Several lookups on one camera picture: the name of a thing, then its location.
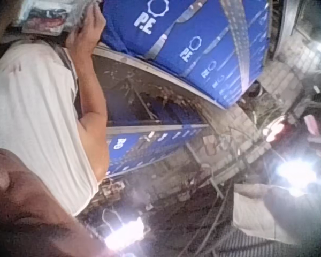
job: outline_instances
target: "white cloth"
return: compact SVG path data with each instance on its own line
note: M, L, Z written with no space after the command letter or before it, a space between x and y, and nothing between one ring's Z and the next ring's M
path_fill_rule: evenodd
M0 148L15 153L72 215L98 190L77 129L76 90L48 45L13 45L0 59Z
M272 188L276 186L234 184L233 225L249 236L276 240L285 244L298 244L297 239L293 238L285 228L279 226L278 221L265 205L264 198Z

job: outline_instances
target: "pink object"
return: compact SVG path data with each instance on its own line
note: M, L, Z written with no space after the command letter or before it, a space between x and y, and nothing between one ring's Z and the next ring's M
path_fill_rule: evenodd
M307 115L304 117L305 124L307 125L308 131L312 135L320 135L319 127L313 115Z

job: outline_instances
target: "white t-shirt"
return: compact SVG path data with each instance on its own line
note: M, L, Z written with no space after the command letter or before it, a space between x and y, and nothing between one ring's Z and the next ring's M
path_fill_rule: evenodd
M15 153L71 215L98 190L77 129L76 90L48 45L12 46L0 59L0 148Z

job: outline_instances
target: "cable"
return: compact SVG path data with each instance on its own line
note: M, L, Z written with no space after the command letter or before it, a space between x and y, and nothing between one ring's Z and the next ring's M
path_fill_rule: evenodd
M224 199L224 201L223 201L223 203L222 203L222 205L221 205L221 207L220 207L220 209L219 209L218 215L216 215L216 218L215 218L215 220L214 220L214 222L213 222L213 224L212 224L212 227L210 228L210 230L208 231L207 235L206 235L205 238L203 239L201 245L200 245L200 246L198 247L198 249L196 250L195 256L197 256L197 255L200 253L200 251L203 249L203 247L206 245L206 243L207 243L210 235L212 234L213 230L215 229L215 227L216 227L216 225L217 225L217 223L218 223L218 221L219 221L219 218L221 217L221 214L223 213L223 211L224 211L224 209L225 209L226 202L227 202L227 198L228 198L228 193L230 192L230 189L231 189L231 187L232 187L232 184L233 184L233 182L231 181L230 184L229 184L229 186L228 186L227 192L226 192L226 197L225 197L225 199Z
M205 224L207 218L209 217L210 213L213 211L215 204L217 203L218 198L215 198L214 203L212 204L212 207L210 208L209 212L207 213L207 215L205 216L205 218L203 219L200 227L196 230L196 233L194 234L194 236L191 238L191 240L187 243L187 245L183 248L183 250L177 255L177 257L181 257L182 254L188 249L188 247L191 245L191 243L193 242L193 240L197 237L198 233L200 233L200 230L202 229L203 225Z

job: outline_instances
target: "man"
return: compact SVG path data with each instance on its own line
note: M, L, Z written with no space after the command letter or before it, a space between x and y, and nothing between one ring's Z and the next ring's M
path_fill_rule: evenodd
M65 212L36 174L0 149L0 256L114 256Z
M71 215L89 203L109 165L106 103L91 59L104 26L98 5L89 6L83 28L66 42L74 71L43 41L16 42L0 59L0 148L16 154Z

